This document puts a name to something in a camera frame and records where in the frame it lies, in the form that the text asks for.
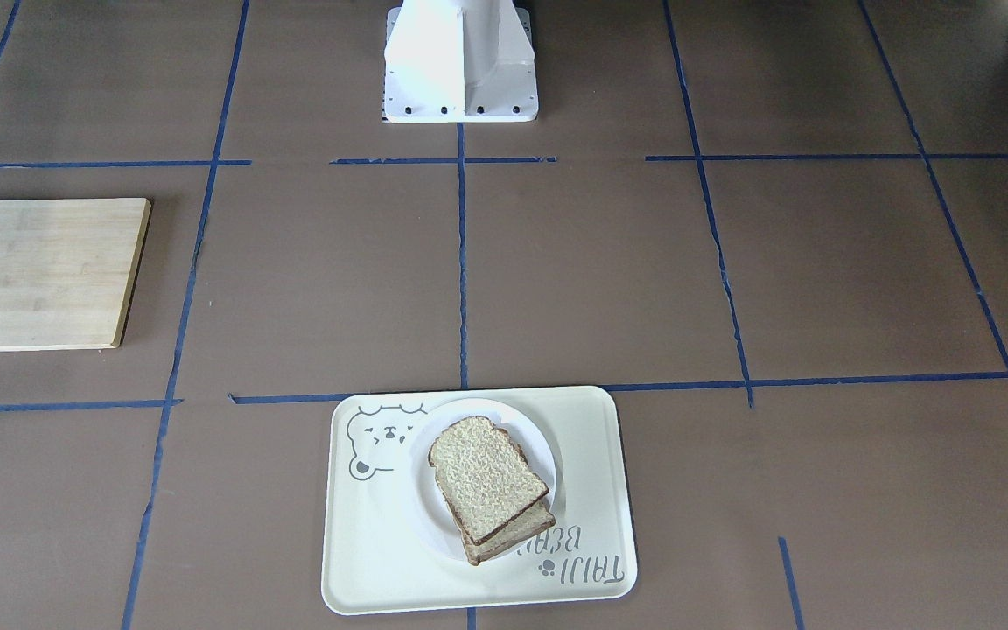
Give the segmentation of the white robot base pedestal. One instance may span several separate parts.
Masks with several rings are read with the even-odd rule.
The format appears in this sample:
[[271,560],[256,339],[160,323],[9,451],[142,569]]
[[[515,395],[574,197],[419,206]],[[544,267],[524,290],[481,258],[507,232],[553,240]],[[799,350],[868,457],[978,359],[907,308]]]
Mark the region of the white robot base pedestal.
[[535,39],[513,1],[404,1],[387,13],[388,123],[528,123],[539,115]]

